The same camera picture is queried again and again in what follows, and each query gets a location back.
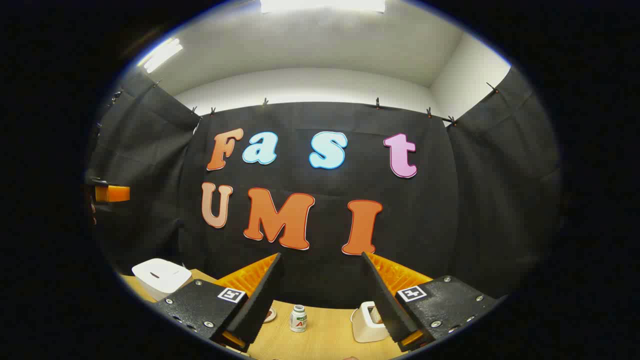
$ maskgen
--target ceiling light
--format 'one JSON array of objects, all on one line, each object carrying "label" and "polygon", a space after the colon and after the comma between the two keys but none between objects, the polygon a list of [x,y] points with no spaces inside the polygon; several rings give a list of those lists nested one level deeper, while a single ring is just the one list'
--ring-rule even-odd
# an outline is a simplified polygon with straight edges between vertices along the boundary
[{"label": "ceiling light", "polygon": [[147,73],[151,73],[180,50],[182,50],[180,40],[177,38],[169,38],[146,55],[138,63],[138,66],[144,63],[144,68],[147,70]]},{"label": "ceiling light", "polygon": [[321,7],[383,13],[385,0],[260,0],[262,13]]}]

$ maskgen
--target orange letter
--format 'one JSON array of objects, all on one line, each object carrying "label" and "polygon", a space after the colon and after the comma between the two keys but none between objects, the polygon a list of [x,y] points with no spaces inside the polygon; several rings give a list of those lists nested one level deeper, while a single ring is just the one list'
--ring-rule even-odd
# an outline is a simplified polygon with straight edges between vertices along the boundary
[{"label": "orange letter", "polygon": [[211,161],[207,164],[207,170],[220,170],[225,167],[225,160],[222,158],[222,154],[226,158],[231,156],[234,151],[234,139],[240,140],[244,135],[242,129],[235,129],[227,131],[226,133],[218,134],[213,138],[216,145],[213,146],[213,153],[211,154]]},{"label": "orange letter", "polygon": [[229,195],[234,192],[231,186],[220,185],[220,213],[218,217],[213,216],[211,211],[211,198],[216,185],[212,183],[202,183],[202,217],[207,224],[219,229],[227,223],[227,209],[229,207]]},{"label": "orange letter", "polygon": [[342,252],[347,255],[361,255],[363,251],[373,253],[376,247],[371,245],[373,225],[376,215],[382,211],[382,204],[371,200],[354,200],[347,208],[351,210],[351,234],[349,241],[342,246]]},{"label": "orange letter", "polygon": [[262,228],[267,233],[267,240],[273,243],[283,227],[284,234],[280,238],[280,244],[298,250],[307,250],[307,216],[309,209],[316,203],[313,196],[306,193],[293,193],[284,202],[280,211],[276,211],[269,190],[262,188],[249,189],[251,198],[251,212],[249,214],[249,226],[244,230],[244,236],[252,240],[262,240],[264,236],[260,232]]}]

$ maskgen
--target white box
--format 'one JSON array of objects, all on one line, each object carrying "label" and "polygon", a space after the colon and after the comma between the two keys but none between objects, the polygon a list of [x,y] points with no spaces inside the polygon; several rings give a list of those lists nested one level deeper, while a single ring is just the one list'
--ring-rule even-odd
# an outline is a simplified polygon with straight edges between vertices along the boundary
[{"label": "white box", "polygon": [[138,282],[156,301],[167,297],[191,280],[186,268],[163,259],[151,259],[131,268]]},{"label": "white box", "polygon": [[363,302],[353,315],[353,338],[359,343],[380,341],[389,336],[385,324],[371,320],[369,308],[374,306],[373,301]]}]

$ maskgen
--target white ceiling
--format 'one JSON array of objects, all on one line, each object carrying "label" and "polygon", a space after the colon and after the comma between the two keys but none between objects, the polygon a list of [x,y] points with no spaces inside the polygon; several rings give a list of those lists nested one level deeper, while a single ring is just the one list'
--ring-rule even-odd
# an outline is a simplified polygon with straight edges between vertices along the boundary
[{"label": "white ceiling", "polygon": [[318,8],[260,12],[259,0],[218,7],[179,29],[183,50],[149,76],[177,95],[248,72],[291,67],[357,70],[429,87],[463,31],[402,0],[385,13]]}]

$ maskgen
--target table surface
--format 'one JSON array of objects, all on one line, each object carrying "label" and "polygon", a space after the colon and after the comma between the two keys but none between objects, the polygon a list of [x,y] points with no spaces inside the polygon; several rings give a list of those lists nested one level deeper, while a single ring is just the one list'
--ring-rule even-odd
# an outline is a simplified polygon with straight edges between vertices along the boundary
[{"label": "table surface", "polygon": [[[199,270],[191,270],[191,274],[191,281],[215,281]],[[141,298],[155,302],[134,276],[121,276]],[[353,356],[360,360],[387,360],[404,354],[389,336],[372,343],[355,341],[349,321],[355,309],[305,306],[307,330],[292,332],[289,329],[289,314],[293,304],[274,300],[271,307],[276,311],[276,318],[262,325],[245,354],[254,359],[342,360]]]}]

